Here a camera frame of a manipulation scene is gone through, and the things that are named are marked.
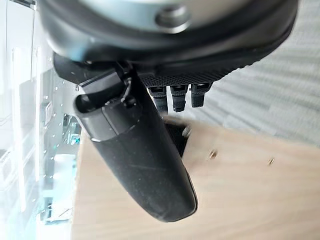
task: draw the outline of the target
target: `wooden table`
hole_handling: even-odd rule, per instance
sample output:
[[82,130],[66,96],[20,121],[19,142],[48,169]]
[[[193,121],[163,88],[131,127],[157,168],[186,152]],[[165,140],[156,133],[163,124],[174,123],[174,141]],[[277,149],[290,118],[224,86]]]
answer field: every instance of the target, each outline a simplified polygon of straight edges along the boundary
[[198,197],[194,215],[174,223],[153,219],[84,136],[72,239],[320,239],[320,149],[191,126],[183,163]]

